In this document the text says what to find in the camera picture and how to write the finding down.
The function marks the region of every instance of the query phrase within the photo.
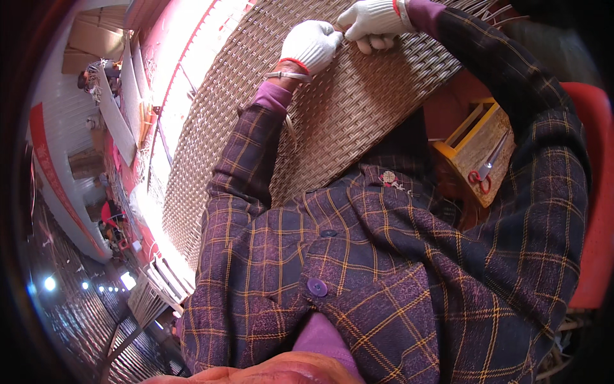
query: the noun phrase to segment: button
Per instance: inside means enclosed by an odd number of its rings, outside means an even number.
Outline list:
[[[320,236],[322,237],[334,237],[337,236],[337,231],[332,229],[323,230],[320,232]]]
[[[324,284],[322,280],[316,279],[315,277],[307,280],[307,288],[309,288],[309,291],[317,297],[324,297],[328,293],[328,287],[326,287],[326,284]]]

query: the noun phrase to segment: hand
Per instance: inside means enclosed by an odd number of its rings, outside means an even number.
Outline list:
[[[396,35],[413,32],[403,24],[399,12],[395,10],[396,2],[358,1],[337,18],[337,23],[342,26],[351,25],[345,34],[346,39],[356,41],[360,51],[367,55],[371,53],[371,47],[392,48]]]
[[[313,76],[332,63],[341,40],[343,34],[335,32],[331,24],[307,20],[286,36],[280,61],[293,61]]]

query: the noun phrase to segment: purple plaid jacket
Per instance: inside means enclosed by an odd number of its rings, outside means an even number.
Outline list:
[[[456,9],[436,24],[514,129],[518,147],[488,220],[465,232],[451,225],[419,150],[365,157],[270,209],[284,116],[250,106],[208,185],[182,334],[192,372],[290,350],[317,310],[367,383],[532,382],[578,281],[590,185],[583,126],[519,44]]]

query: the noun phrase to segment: yellow wooden stool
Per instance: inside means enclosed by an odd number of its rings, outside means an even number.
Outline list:
[[[455,185],[470,190],[487,208],[507,172],[515,148],[514,134],[510,119],[493,98],[471,105],[475,106],[473,112],[446,141],[434,142],[433,148],[455,174]]]

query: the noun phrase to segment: ceiling light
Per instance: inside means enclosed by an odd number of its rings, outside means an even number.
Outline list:
[[[55,280],[51,276],[45,279],[45,288],[47,288],[48,291],[55,289]]]

